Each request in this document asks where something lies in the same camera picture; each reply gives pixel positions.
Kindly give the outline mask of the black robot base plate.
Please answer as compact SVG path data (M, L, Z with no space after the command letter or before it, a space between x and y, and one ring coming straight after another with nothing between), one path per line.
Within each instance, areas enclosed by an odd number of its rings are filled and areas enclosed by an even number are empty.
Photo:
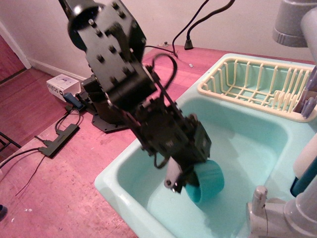
M128 129L118 115L109 107L105 93L94 74L81 82L83 92L81 102L93 115L92 124L104 133L114 133Z

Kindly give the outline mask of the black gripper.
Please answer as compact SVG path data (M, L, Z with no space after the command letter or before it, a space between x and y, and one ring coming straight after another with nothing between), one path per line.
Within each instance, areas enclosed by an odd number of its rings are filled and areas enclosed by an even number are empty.
M186 186L199 187L194 166L207 161L211 139L197 115L185 117L176 102L167 106L161 99L150 99L139 103L133 116L139 123L144 149L154 157L163 156L154 166L168 166L165 186L177 193Z

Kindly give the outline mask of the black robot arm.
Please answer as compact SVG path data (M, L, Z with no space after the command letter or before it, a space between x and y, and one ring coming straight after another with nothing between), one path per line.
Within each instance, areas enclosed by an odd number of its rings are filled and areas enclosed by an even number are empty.
M154 66L142 64L146 37L123 2L62 0L60 5L68 35L92 71L85 90L101 118L123 123L149 155L163 156L155 167L168 168L166 187L201 188L197 169L210 155L211 140L195 114L183 116Z

